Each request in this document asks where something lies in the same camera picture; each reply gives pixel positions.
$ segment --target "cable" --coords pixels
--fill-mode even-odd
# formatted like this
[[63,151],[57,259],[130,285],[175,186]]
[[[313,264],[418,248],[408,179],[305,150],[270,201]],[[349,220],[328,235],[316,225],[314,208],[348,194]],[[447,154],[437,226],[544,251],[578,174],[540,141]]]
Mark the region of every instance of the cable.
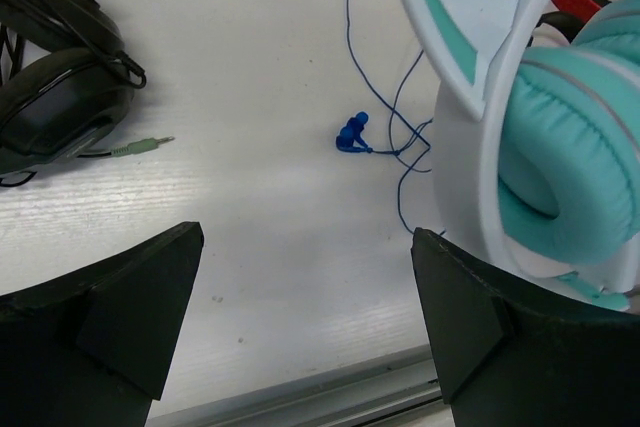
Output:
[[[378,100],[382,102],[382,105],[384,105],[387,109],[389,109],[393,113],[395,110],[394,107],[389,102],[387,102],[384,99],[384,97],[382,97],[382,95],[378,92],[378,90],[373,86],[373,84],[367,77],[367,74],[362,69],[360,62],[358,61],[355,55],[355,52],[353,50],[353,44],[351,40],[351,0],[346,0],[346,19],[347,19],[347,48],[349,49],[351,60],[353,60],[353,63],[355,64],[356,69],[358,69],[358,72],[360,72],[360,76],[362,77],[364,82],[367,84],[367,87],[369,87],[369,90],[371,90],[373,95],[375,95],[378,98]],[[395,112],[393,115],[397,115],[398,118],[404,123],[404,125],[407,126],[409,130],[412,131],[414,135],[416,135],[426,145],[430,145],[429,142],[427,142],[427,140],[424,137],[422,137],[422,135],[420,135],[418,131],[416,131],[416,129],[409,123],[409,121],[407,121],[407,119],[402,114],[400,114],[399,112]]]
[[[422,133],[424,131],[424,129],[426,129],[431,123],[433,123],[433,119],[429,119],[425,122],[422,122],[420,125],[418,125],[417,127],[414,127],[413,125],[411,125],[411,123],[400,113],[398,112],[398,102],[400,100],[400,96],[402,94],[402,91],[407,83],[407,81],[409,80],[409,78],[411,77],[411,75],[413,74],[413,72],[415,71],[416,67],[418,66],[418,64],[420,63],[420,61],[422,60],[422,58],[424,57],[424,52],[421,51],[418,56],[416,57],[415,61],[411,64],[411,67],[409,68],[409,70],[407,71],[407,73],[405,74],[405,76],[403,77],[402,81],[400,82],[400,85],[398,86],[398,90],[396,91],[396,94],[394,96],[394,100],[393,100],[393,104],[387,102],[385,100],[385,98],[380,94],[380,92],[378,92],[378,90],[374,87],[373,83],[371,82],[371,80],[369,79],[369,77],[367,76],[367,74],[365,73],[364,69],[362,68],[356,54],[355,51],[353,49],[353,42],[352,42],[352,38],[351,38],[351,0],[346,0],[346,37],[347,37],[347,48],[349,50],[349,55],[351,56],[351,60],[353,61],[356,69],[358,70],[358,72],[360,73],[360,76],[362,77],[362,79],[364,80],[365,84],[367,85],[367,87],[369,88],[369,90],[373,93],[373,95],[382,103],[382,105],[384,105],[387,109],[389,109],[389,111],[391,112],[391,115],[389,116],[389,122],[387,124],[387,137],[389,140],[389,145],[391,147],[390,151],[385,151],[385,152],[376,152],[376,153],[383,153],[383,154],[390,154],[393,155],[395,157],[395,159],[400,162],[405,168],[406,171],[404,172],[404,174],[402,175],[402,177],[400,178],[400,180],[398,181],[398,186],[397,186],[397,191],[396,191],[396,207],[398,210],[398,217],[400,218],[400,221],[402,222],[403,227],[407,230],[407,232],[409,232],[410,234],[413,234],[413,230],[409,227],[403,211],[402,211],[402,186],[405,182],[405,180],[407,179],[407,177],[409,176],[410,173],[412,172],[416,172],[416,173],[423,173],[423,174],[428,174],[431,172],[431,169],[426,169],[426,170],[419,170],[416,168],[416,166],[418,165],[418,163],[431,151],[431,144],[423,137]],[[409,131],[411,132],[411,137],[409,138],[409,140],[399,149],[396,149],[394,140],[393,140],[393,132],[392,132],[392,127],[393,127],[393,121],[395,119],[395,117],[397,117],[398,119],[400,119],[402,121],[402,123],[409,129]],[[401,155],[406,152],[407,150],[409,150],[418,140],[421,140],[424,145],[425,145],[425,150],[412,162],[412,163],[407,163],[405,162],[402,158]],[[443,231],[440,233],[440,235],[444,235],[446,233],[446,231]]]
[[4,74],[2,72],[2,55],[4,54],[4,36],[7,33],[7,28],[4,25],[0,26],[0,87],[4,85]]
[[31,179],[33,179],[37,174],[37,172],[22,172],[22,173],[28,174],[28,175],[24,179],[22,179],[20,182],[16,182],[15,184],[5,184],[4,178],[0,177],[0,187],[4,189],[13,189],[15,187],[21,187],[25,185],[27,182],[29,182]]
[[[584,29],[586,25],[579,17],[569,13],[569,12],[548,12],[543,14],[536,25],[536,29],[541,27],[543,24],[549,25],[556,29],[558,32],[562,34],[562,36],[566,39],[570,44],[573,43],[578,34]],[[527,47],[531,47],[533,45],[534,35],[531,35],[529,39],[529,43]]]
[[[62,15],[59,9],[56,9],[47,0],[39,0],[42,4],[49,9],[49,13],[58,19],[67,29],[69,29],[100,61],[100,63],[107,69],[111,75],[118,78],[125,84],[134,89],[143,89],[147,85],[147,76],[144,69],[137,64],[131,57],[129,57],[124,51],[118,51],[115,55],[106,55],[98,47],[96,47],[92,41],[87,39],[78,29],[75,28],[72,22],[70,22],[64,15]],[[128,72],[133,73],[140,79],[140,82],[132,82],[128,75],[123,75],[118,69],[113,66],[114,62],[118,62],[123,65]]]
[[11,70],[9,71],[9,79],[13,79],[16,75],[18,75],[18,72],[22,70],[25,44],[25,38],[19,34],[16,34],[16,45],[13,48],[13,57],[11,59]]
[[131,142],[124,147],[116,147],[105,152],[86,152],[78,156],[80,159],[104,159],[108,157],[126,157],[138,155],[157,149],[162,144],[173,142],[175,137],[163,137],[162,139],[144,139]]

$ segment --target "blue cable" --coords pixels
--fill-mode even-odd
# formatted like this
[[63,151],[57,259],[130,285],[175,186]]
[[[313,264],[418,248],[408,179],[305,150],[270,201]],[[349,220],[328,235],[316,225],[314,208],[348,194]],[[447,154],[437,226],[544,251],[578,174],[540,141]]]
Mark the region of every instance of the blue cable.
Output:
[[[424,131],[424,129],[427,128],[427,126],[429,126],[433,122],[433,119],[429,119],[426,122],[422,122],[417,127],[414,127],[413,125],[411,125],[411,123],[400,112],[398,112],[398,102],[399,102],[399,99],[400,99],[400,96],[402,94],[402,91],[404,89],[405,84],[407,83],[407,81],[411,77],[411,74],[413,74],[414,70],[416,69],[416,67],[418,66],[418,64],[420,63],[422,58],[424,57],[424,51],[420,52],[420,54],[417,56],[416,60],[413,62],[413,64],[411,65],[411,67],[409,68],[409,70],[407,71],[405,76],[403,77],[402,81],[400,82],[400,85],[398,86],[398,90],[396,91],[396,95],[394,97],[393,104],[390,104],[389,102],[387,102],[385,100],[384,97],[382,97],[382,95],[378,92],[378,90],[371,83],[371,81],[369,80],[369,77],[367,76],[367,74],[365,73],[364,69],[360,65],[360,62],[358,61],[358,58],[356,57],[355,51],[353,50],[353,44],[352,44],[352,40],[351,40],[351,0],[346,0],[346,22],[347,22],[347,29],[346,29],[347,30],[347,32],[346,32],[346,34],[347,34],[347,47],[349,49],[349,54],[351,55],[351,60],[353,61],[354,65],[356,66],[356,69],[358,69],[358,72],[360,73],[360,76],[364,80],[364,82],[367,85],[367,87],[369,88],[369,90],[373,93],[373,95],[376,96],[376,98],[382,103],[382,105],[384,105],[391,112],[391,115],[389,116],[389,123],[387,125],[387,136],[388,136],[388,139],[389,139],[389,145],[391,147],[391,150],[389,150],[389,151],[372,151],[372,152],[378,153],[378,154],[384,154],[384,155],[392,155],[398,162],[400,162],[407,169],[404,172],[404,174],[402,175],[402,177],[400,178],[400,180],[398,181],[398,187],[397,187],[397,191],[396,191],[396,194],[397,194],[396,195],[396,206],[397,206],[397,209],[398,209],[398,216],[400,217],[400,221],[402,222],[402,225],[407,230],[407,232],[409,232],[410,234],[413,235],[414,231],[407,224],[407,221],[404,218],[404,214],[402,212],[402,185],[404,184],[404,181],[407,179],[407,177],[409,176],[409,174],[411,172],[422,173],[422,174],[428,174],[428,173],[431,172],[431,169],[427,169],[427,170],[416,169],[416,165],[418,165],[418,163],[424,158],[424,156],[427,155],[431,151],[431,144],[422,136],[422,132]],[[400,119],[402,121],[402,123],[411,132],[411,137],[409,138],[409,140],[399,149],[396,149],[394,141],[393,141],[392,127],[393,127],[393,121],[394,121],[395,117]],[[425,144],[426,148],[425,148],[424,152],[422,152],[411,164],[409,164],[409,163],[405,162],[400,156],[404,152],[409,150],[418,140],[421,140]],[[443,231],[443,232],[440,233],[440,235],[442,236],[445,233],[446,233],[446,231]]]

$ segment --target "teal and white headphones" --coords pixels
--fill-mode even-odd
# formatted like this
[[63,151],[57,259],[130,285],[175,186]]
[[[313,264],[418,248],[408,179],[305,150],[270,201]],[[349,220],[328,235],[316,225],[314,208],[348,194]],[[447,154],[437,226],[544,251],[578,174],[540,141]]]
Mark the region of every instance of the teal and white headphones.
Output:
[[640,0],[568,47],[526,49],[549,2],[403,0],[442,79],[438,207],[476,257],[624,310],[640,267]]

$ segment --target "black headphones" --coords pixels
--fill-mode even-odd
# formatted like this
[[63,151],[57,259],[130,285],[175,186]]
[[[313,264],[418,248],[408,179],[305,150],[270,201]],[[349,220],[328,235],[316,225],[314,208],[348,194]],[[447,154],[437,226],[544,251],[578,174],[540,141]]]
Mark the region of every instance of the black headphones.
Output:
[[[0,25],[12,64],[4,84],[0,72],[0,176],[78,157],[146,85],[96,0],[0,0]],[[51,54],[21,70],[25,40]]]

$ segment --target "audio jack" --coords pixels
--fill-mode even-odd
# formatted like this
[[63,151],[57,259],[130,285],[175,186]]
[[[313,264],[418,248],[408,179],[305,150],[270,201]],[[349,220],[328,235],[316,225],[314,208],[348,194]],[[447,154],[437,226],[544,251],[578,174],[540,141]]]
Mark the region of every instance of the audio jack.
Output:
[[86,152],[78,156],[80,159],[103,159],[107,157],[126,157],[127,155],[139,155],[152,150],[156,150],[163,144],[173,142],[175,137],[163,137],[161,139],[144,139],[137,142],[131,142],[124,147],[116,147],[115,149],[105,152]]

